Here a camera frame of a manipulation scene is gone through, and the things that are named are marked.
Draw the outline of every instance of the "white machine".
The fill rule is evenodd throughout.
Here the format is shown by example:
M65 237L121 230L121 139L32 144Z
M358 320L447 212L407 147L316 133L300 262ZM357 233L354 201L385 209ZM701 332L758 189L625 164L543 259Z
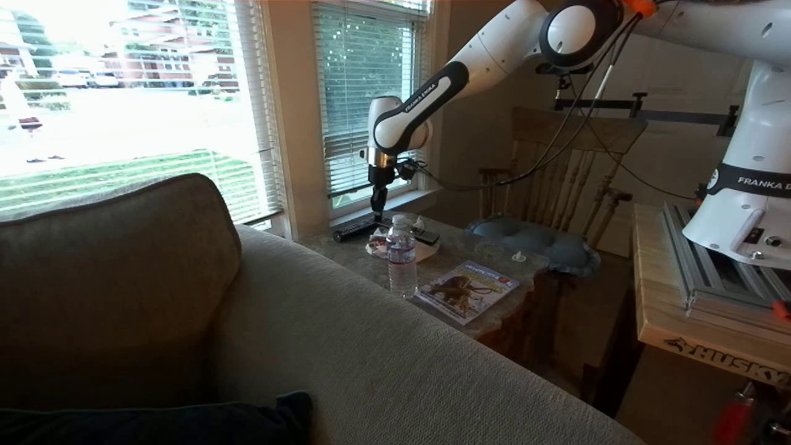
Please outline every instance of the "white machine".
M682 233L737 262L791 269L791 0L624 3L625 13L620 0L572 0L547 13L537 0L515 0L411 100L374 102L374 212L383 210L397 154L422 147L426 121L443 105L490 89L532 58L580 65L637 16L641 36L753 62L737 131Z

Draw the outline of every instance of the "gray couch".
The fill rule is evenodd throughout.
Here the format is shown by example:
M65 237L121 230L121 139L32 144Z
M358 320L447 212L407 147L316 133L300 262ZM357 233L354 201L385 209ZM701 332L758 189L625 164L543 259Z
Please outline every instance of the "gray couch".
M637 442L203 175L0 222L0 405L315 400L311 442Z

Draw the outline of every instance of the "wall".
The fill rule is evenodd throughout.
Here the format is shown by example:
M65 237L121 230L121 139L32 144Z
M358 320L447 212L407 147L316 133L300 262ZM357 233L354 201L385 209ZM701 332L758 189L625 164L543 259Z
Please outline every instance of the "wall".
M500 8L500 0L453 0L447 58L495 17ZM515 105L552 107L556 80L533 74L533 67L537 62L528 62L505 84L446 107L439 159L432 165L446 181L446 194L431 210L432 217L455 226L470 222L478 215L478 194L470 190L478 184L478 169L500 165L509 154L509 110ZM741 102L746 67L737 58L635 36L604 100L631 100L633 91L647 91L645 110L726 114L730 105ZM692 196L700 184L706 184L725 147L726 142L716 137L714 127L649 121L625 165L652 186ZM616 175L616 186L631 190L635 203L685 203L643 186L624 172ZM619 210L604 247L625 256L628 241L631 209L625 206Z

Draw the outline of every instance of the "book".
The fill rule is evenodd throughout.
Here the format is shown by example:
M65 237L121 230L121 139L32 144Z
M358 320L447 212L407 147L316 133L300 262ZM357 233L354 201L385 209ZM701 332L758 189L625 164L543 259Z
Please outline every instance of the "book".
M462 262L415 294L458 324L470 324L505 300L518 282L480 262Z

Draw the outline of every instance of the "window blind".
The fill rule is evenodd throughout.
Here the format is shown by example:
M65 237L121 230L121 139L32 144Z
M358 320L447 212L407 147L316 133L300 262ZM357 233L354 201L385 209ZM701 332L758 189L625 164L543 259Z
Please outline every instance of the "window blind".
M0 8L0 212L180 173L212 179L235 222L282 210L263 6L11 6Z
M333 209L368 186L362 159L374 96L418 86L418 49L428 0L347 0L316 8L321 131Z

